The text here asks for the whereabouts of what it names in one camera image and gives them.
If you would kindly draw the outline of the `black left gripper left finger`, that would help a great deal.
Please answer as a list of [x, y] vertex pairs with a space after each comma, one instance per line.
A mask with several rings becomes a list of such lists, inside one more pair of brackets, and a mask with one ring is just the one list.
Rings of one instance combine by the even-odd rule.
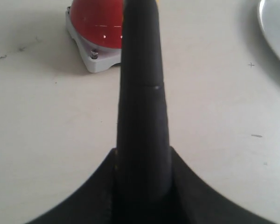
[[90, 178], [61, 203], [30, 224], [111, 224], [115, 150], [111, 149]]

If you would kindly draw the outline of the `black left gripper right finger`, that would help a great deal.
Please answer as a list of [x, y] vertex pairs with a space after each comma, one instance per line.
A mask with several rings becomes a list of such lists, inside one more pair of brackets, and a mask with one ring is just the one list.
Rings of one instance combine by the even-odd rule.
[[172, 147], [174, 185], [189, 224], [271, 224], [224, 197], [204, 182]]

